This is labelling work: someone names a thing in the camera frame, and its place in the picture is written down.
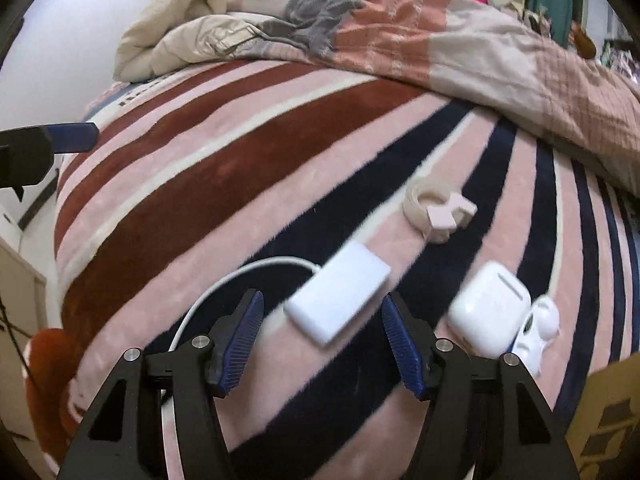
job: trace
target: metal screw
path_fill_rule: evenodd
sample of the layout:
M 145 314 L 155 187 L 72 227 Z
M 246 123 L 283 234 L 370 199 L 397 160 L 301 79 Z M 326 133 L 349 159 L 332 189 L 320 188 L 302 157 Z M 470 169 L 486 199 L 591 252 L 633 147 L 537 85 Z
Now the metal screw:
M 191 344 L 196 348 L 204 348 L 209 344 L 209 338 L 205 335 L 197 335 L 191 340 Z
M 135 361 L 139 357 L 140 357 L 140 348 L 129 348 L 129 350 L 124 352 L 125 361 Z
M 436 348 L 441 352 L 451 352 L 453 350 L 453 343 L 448 339 L 438 339 L 436 341 Z
M 518 366 L 520 364 L 520 359 L 516 354 L 505 354 L 503 359 L 509 366 Z

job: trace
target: white cable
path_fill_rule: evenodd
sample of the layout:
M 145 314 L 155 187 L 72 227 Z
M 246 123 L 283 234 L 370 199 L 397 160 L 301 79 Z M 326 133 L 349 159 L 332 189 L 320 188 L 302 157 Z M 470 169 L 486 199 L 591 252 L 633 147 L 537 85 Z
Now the white cable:
M 224 278 L 217 280 L 213 285 L 211 285 L 207 290 L 205 290 L 200 297 L 196 300 L 196 302 L 191 305 L 191 308 L 187 311 L 186 316 L 180 323 L 177 332 L 174 335 L 174 339 L 171 341 L 171 345 L 169 346 L 169 352 L 173 352 L 178 346 L 178 342 L 182 336 L 182 332 L 189 324 L 191 318 L 199 309 L 200 305 L 206 300 L 213 292 L 218 290 L 221 286 L 230 282 L 232 279 L 249 272 L 250 270 L 258 269 L 260 267 L 268 267 L 272 265 L 297 265 L 300 267 L 305 267 L 305 269 L 309 269 L 312 273 L 318 272 L 322 267 L 316 265 L 308 260 L 303 260 L 302 258 L 296 258 L 295 256 L 274 256 L 273 258 L 265 258 L 263 260 L 258 260 L 257 262 L 252 262 L 250 264 L 246 264 L 245 266 L 240 267 L 239 269 L 230 272 Z

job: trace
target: brown stripe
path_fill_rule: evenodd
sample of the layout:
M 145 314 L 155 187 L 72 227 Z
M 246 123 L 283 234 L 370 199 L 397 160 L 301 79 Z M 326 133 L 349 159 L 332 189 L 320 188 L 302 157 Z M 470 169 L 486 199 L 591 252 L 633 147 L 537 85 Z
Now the brown stripe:
M 98 148 L 105 145 L 109 140 L 113 139 L 117 134 L 119 134 L 125 128 L 128 128 L 133 123 L 135 123 L 138 119 L 147 115 L 149 112 L 155 110 L 156 108 L 167 104 L 172 99 L 177 98 L 178 96 L 188 92 L 189 90 L 196 88 L 196 86 L 201 85 L 217 77 L 226 72 L 231 72 L 232 70 L 247 64 L 247 61 L 232 61 L 229 63 L 225 63 L 222 65 L 216 65 L 209 70 L 205 70 L 204 72 L 200 72 L 193 77 L 188 78 L 186 81 L 181 82 L 180 84 L 174 86 L 173 88 L 169 88 L 167 91 L 162 92 L 160 95 L 149 99 L 149 101 L 142 103 L 140 106 L 136 106 L 133 110 L 125 113 L 122 117 L 118 117 L 113 123 L 110 123 L 103 131 L 100 133 L 100 137 L 98 139 L 98 144 L 92 149 L 89 153 L 79 153 L 76 155 L 76 158 L 71 161 L 68 168 L 65 169 L 64 173 L 60 176 L 60 181 L 58 183 L 58 190 L 61 190 L 65 185 L 68 178 L 71 174 L 82 164 L 87 158 Z
M 268 121 L 147 196 L 66 294 L 62 320 L 77 350 L 84 352 L 109 318 L 170 262 L 261 192 L 423 92 L 375 80 L 329 94 Z
M 290 81 L 301 75 L 320 70 L 301 63 L 278 65 L 249 77 L 233 81 L 223 87 L 196 97 L 184 106 L 168 113 L 147 133 L 133 142 L 114 150 L 98 164 L 69 194 L 60 210 L 54 231 L 56 254 L 62 239 L 78 213 L 100 189 L 129 164 L 159 150 L 179 134 L 207 119 L 223 105 L 258 90 Z

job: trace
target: striped blanket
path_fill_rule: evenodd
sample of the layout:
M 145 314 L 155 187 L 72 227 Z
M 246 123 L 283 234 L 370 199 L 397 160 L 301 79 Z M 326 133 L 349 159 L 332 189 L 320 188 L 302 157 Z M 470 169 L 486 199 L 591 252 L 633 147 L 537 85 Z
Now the striped blanket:
M 309 278 L 299 267 L 231 281 L 182 336 L 208 332 L 247 288 L 264 293 L 268 315 L 244 377 L 215 400 L 243 480 L 402 475 L 426 406 L 400 383 L 383 331 L 378 306 L 393 289 L 454 340 L 447 307 L 488 260 L 532 297 L 550 294 L 561 334 L 537 380 L 564 427 L 588 374 L 638 350 L 626 194 L 485 108 L 361 73 L 236 60 L 120 90 L 92 120 L 98 146 L 65 159 L 58 189 L 64 329 L 38 334 L 31 348 L 36 378 L 58 388 L 47 389 L 49 407 L 30 395 L 57 463 L 120 355 L 167 350 L 209 285 L 268 256 L 322 265 L 351 239 L 392 274 L 324 350 L 282 311 Z M 402 214 L 406 184 L 425 175 L 478 206 L 443 245 L 425 246 Z M 171 402 L 163 413 L 170 478 L 180 479 Z

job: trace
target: black cord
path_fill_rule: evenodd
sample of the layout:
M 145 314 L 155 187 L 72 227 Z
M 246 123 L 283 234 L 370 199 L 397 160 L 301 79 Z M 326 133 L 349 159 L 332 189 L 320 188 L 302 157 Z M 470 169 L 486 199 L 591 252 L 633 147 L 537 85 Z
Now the black cord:
M 29 368 L 29 365 L 27 364 L 27 361 L 24 358 L 24 355 L 22 354 L 22 350 L 20 350 L 20 345 L 18 345 L 18 342 L 15 339 L 14 329 L 12 328 L 13 325 L 12 323 L 9 322 L 9 318 L 7 317 L 7 314 L 6 314 L 6 308 L 4 307 L 4 303 L 2 302 L 1 296 L 0 296 L 0 312 L 2 312 L 2 322 L 4 322 L 4 324 L 6 325 L 7 331 L 9 333 L 9 338 L 11 338 L 11 343 L 14 344 L 14 348 L 16 353 L 18 354 L 18 357 L 20 358 L 20 362 L 22 362 L 22 366 L 24 366 L 24 369 L 27 370 L 27 375 L 31 379 L 31 382 L 33 383 L 33 386 L 36 389 L 37 393 L 39 394 L 39 396 L 42 397 L 43 396 L 42 390 L 38 387 L 38 383 L 36 382 L 36 379 L 33 377 L 33 374 L 31 373 L 31 369 Z

